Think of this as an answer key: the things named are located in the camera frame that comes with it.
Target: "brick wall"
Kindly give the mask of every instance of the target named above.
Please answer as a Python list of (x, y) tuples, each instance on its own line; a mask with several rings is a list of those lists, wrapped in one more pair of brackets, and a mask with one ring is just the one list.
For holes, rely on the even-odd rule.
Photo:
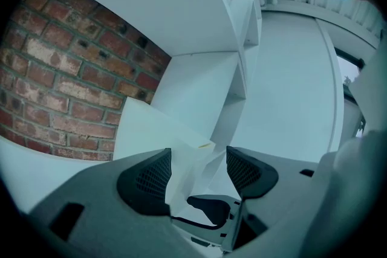
[(0, 135), (110, 160), (125, 98), (150, 103), (169, 61), (94, 0), (21, 0), (0, 49)]

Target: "window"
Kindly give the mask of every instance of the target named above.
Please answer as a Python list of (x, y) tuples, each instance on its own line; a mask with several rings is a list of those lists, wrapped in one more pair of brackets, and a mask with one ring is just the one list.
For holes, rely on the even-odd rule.
[(345, 100), (341, 145), (352, 137), (361, 137), (364, 131), (365, 119), (351, 94), (349, 85), (359, 75), (365, 64), (362, 59), (356, 59), (339, 49), (336, 49), (336, 54), (342, 75)]

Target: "mesh panel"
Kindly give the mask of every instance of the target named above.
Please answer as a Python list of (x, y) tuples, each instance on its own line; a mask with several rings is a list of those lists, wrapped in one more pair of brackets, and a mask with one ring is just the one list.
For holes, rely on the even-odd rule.
[(168, 154), (142, 170), (135, 179), (136, 186), (139, 190), (164, 201), (171, 175), (171, 154)]
[(243, 188), (253, 184), (261, 177), (259, 167), (230, 152), (227, 153), (227, 173), (239, 194)]

